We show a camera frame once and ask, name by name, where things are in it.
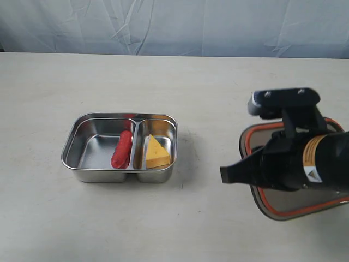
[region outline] hot dog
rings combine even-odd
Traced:
[[[120,134],[119,143],[115,148],[115,152],[111,158],[111,165],[115,169],[126,169],[132,148],[132,133],[128,130],[122,131]]]

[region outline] table surface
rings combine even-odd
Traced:
[[[349,129],[349,60],[0,53],[0,261],[345,261],[349,205],[288,222],[250,188],[221,183],[261,122],[253,90],[315,88]],[[163,184],[93,184],[61,163],[88,112],[151,112],[179,124]]]

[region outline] metal food container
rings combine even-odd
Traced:
[[[110,160],[120,133],[133,133],[130,162],[126,169],[113,169]],[[170,164],[146,168],[149,135],[170,154]],[[155,114],[92,113],[74,123],[62,152],[63,164],[82,182],[113,182],[136,174],[143,183],[163,183],[172,174],[177,158],[178,125],[174,118]]]

